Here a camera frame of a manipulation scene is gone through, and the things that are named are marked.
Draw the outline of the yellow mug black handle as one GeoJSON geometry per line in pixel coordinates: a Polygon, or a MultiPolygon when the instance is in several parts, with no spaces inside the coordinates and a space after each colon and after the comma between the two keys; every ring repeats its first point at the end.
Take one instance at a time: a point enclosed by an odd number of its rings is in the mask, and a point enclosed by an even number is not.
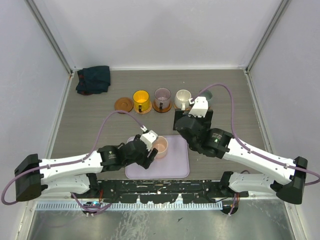
{"type": "Polygon", "coordinates": [[[150,95],[145,90],[136,91],[133,96],[133,107],[138,109],[139,112],[145,111],[149,107],[150,95]]]}

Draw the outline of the purple mug black handle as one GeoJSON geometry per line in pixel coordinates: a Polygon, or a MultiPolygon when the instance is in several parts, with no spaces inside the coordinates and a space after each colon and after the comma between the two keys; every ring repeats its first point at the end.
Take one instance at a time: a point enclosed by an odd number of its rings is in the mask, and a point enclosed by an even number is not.
{"type": "Polygon", "coordinates": [[[169,89],[161,87],[154,92],[155,105],[160,109],[164,110],[169,107],[171,101],[171,92],[169,89]]]}

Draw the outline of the pink mug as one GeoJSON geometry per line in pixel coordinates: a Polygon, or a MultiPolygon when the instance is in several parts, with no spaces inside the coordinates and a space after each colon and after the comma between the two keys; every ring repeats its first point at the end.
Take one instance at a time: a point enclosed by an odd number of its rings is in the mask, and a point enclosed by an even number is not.
{"type": "Polygon", "coordinates": [[[157,150],[155,159],[162,159],[168,152],[168,141],[164,136],[158,136],[157,140],[153,143],[153,148],[157,150]]]}

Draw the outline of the cream speckled mug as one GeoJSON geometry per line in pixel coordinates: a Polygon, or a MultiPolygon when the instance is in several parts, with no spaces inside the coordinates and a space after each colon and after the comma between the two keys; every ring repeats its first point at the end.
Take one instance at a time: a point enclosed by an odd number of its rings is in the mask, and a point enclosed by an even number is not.
{"type": "Polygon", "coordinates": [[[190,109],[189,99],[191,98],[192,98],[192,95],[188,90],[180,89],[177,91],[174,97],[174,103],[182,104],[182,110],[189,110],[190,109]]]}

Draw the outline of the grey-green mug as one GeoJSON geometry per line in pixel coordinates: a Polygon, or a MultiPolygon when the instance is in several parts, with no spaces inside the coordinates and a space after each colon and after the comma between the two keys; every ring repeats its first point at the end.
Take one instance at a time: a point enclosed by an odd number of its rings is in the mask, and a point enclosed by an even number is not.
{"type": "Polygon", "coordinates": [[[200,95],[200,97],[205,97],[208,102],[208,107],[210,108],[213,103],[213,94],[210,90],[203,91],[200,95]]]}

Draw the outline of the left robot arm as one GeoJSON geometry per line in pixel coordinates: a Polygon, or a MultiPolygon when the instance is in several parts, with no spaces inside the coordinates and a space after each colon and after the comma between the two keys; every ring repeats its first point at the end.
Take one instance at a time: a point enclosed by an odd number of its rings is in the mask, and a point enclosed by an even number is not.
{"type": "Polygon", "coordinates": [[[39,159],[28,155],[15,169],[15,199],[34,200],[48,193],[85,194],[95,198],[100,193],[96,174],[118,171],[131,164],[148,169],[158,151],[153,147],[156,133],[137,134],[120,145],[106,145],[92,153],[78,156],[39,159]]]}

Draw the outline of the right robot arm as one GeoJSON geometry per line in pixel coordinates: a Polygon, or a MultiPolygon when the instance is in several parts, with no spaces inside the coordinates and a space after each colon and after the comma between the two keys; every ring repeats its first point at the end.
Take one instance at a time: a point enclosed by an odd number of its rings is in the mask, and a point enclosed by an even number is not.
{"type": "Polygon", "coordinates": [[[295,205],[303,201],[308,166],[307,159],[284,158],[251,146],[220,128],[211,128],[213,111],[205,117],[195,117],[187,110],[176,109],[173,130],[187,142],[190,150],[210,158],[240,163],[258,171],[244,175],[225,171],[219,182],[219,191],[225,197],[241,192],[275,194],[279,199],[295,205]]]}

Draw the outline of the woven rattan coaster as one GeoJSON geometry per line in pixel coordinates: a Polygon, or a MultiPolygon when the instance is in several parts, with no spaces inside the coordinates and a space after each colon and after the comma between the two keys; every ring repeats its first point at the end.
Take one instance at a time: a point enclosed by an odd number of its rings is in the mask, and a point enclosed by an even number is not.
{"type": "Polygon", "coordinates": [[[182,109],[182,104],[180,104],[179,102],[178,103],[174,103],[174,108],[175,109],[179,109],[179,110],[181,110],[182,109]]]}
{"type": "Polygon", "coordinates": [[[151,102],[151,101],[149,102],[149,107],[148,107],[148,109],[145,110],[145,111],[139,112],[138,109],[136,109],[135,107],[133,107],[134,111],[135,111],[136,113],[140,114],[140,115],[144,115],[144,114],[149,113],[149,112],[152,110],[152,108],[153,108],[153,105],[152,105],[152,102],[151,102]]]}

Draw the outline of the wooden coaster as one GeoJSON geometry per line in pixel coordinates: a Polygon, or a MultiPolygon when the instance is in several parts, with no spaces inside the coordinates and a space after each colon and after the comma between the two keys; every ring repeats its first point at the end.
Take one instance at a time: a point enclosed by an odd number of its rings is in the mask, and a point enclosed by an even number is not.
{"type": "Polygon", "coordinates": [[[133,107],[133,100],[128,97],[121,97],[114,103],[114,109],[116,111],[125,111],[129,113],[132,111],[133,107]]]}
{"type": "Polygon", "coordinates": [[[160,109],[159,107],[157,107],[156,102],[153,101],[152,102],[152,107],[158,113],[167,113],[172,108],[172,102],[169,103],[169,106],[167,108],[160,109]]]}

